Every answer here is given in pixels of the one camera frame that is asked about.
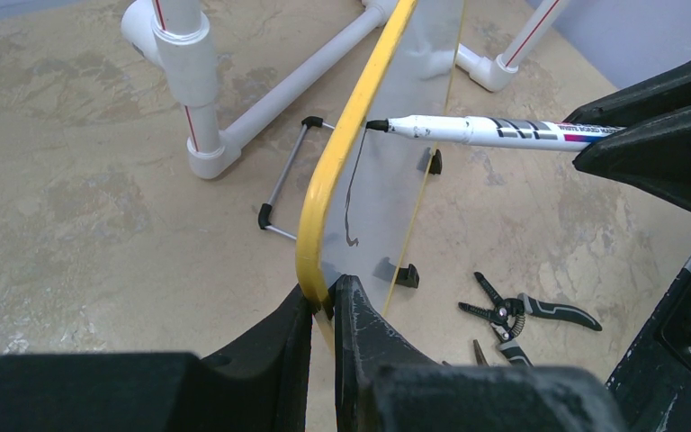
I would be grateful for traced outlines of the yellow handled needle-nose pliers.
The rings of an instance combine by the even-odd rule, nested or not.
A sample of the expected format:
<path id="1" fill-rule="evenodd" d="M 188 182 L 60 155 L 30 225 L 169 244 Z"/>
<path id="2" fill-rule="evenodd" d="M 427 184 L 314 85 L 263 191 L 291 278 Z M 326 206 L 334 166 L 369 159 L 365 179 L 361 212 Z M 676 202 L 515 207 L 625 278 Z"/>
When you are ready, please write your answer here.
<path id="1" fill-rule="evenodd" d="M 488 366 L 489 362 L 479 340 L 474 338 L 462 342 L 458 347 L 454 347 L 447 354 L 442 355 L 441 364 Z"/>

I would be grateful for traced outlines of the white whiteboard marker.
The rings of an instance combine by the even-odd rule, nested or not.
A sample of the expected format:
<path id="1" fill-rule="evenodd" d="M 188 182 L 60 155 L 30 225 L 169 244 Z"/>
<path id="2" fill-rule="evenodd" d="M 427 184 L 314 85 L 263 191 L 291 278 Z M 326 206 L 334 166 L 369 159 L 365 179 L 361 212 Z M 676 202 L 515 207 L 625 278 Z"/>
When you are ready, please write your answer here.
<path id="1" fill-rule="evenodd" d="M 410 140 L 562 152 L 580 152 L 588 145 L 622 130 L 621 127 L 567 122 L 429 115 L 371 120 L 365 124 L 365 128 Z"/>

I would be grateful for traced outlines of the yellow framed whiteboard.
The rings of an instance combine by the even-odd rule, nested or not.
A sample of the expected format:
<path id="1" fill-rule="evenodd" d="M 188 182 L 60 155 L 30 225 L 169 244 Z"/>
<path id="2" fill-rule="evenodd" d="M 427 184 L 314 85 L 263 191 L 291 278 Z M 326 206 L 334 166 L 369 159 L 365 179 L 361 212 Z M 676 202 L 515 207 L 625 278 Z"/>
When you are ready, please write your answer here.
<path id="1" fill-rule="evenodd" d="M 296 275 L 328 345 L 335 342 L 328 289 L 339 276 L 358 277 L 373 308 L 386 310 L 437 148 L 365 124 L 443 115 L 453 82 L 464 2 L 398 4 L 316 164 L 301 209 Z"/>

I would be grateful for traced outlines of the white PVC pipe frame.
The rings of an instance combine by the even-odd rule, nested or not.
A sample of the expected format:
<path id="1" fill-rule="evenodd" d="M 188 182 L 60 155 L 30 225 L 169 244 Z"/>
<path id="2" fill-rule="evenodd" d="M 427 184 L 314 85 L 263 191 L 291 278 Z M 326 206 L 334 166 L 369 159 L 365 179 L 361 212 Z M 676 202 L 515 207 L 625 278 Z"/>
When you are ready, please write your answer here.
<path id="1" fill-rule="evenodd" d="M 322 78 L 365 37 L 388 23 L 396 1 L 134 1 L 121 18 L 121 34 L 160 68 L 182 106 L 189 135 L 187 160 L 204 180 L 222 175 L 243 148 Z M 233 85 L 243 112 L 226 128 L 221 86 L 233 56 L 283 59 L 300 65 L 279 79 L 255 68 Z"/>

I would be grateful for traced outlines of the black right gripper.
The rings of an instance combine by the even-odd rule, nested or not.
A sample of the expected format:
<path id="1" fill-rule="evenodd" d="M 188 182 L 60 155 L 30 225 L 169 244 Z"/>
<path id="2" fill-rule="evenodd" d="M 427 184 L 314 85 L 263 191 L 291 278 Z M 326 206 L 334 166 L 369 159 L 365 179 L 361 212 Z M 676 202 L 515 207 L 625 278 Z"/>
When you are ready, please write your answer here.
<path id="1" fill-rule="evenodd" d="M 631 431 L 691 431 L 691 270 L 680 271 L 606 381 Z"/>

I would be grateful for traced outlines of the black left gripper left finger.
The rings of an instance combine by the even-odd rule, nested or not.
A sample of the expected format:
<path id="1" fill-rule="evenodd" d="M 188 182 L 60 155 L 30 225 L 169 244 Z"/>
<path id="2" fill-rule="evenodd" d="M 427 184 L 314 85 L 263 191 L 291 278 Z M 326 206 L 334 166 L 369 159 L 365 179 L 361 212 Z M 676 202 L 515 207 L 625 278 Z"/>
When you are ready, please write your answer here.
<path id="1" fill-rule="evenodd" d="M 302 431 L 312 316 L 294 288 L 206 357 L 0 355 L 0 431 Z"/>

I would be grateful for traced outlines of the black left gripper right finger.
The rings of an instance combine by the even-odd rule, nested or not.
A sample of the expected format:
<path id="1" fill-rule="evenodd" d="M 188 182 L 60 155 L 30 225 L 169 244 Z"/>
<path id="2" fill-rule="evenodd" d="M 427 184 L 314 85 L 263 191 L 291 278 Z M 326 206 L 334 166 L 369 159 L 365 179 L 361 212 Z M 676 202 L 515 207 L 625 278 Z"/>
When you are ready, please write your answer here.
<path id="1" fill-rule="evenodd" d="M 585 370 L 439 364 L 377 312 L 358 277 L 334 298 L 340 431 L 625 431 L 607 388 Z"/>

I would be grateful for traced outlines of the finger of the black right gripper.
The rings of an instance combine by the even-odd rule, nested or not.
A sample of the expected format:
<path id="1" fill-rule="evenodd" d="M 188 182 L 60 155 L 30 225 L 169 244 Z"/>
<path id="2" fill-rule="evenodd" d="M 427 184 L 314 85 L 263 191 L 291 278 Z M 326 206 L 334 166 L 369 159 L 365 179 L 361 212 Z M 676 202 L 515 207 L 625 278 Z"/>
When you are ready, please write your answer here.
<path id="1" fill-rule="evenodd" d="M 567 122 L 630 127 L 691 113 L 691 60 L 575 109 Z"/>
<path id="2" fill-rule="evenodd" d="M 691 212 L 691 105 L 587 146 L 573 166 Z"/>

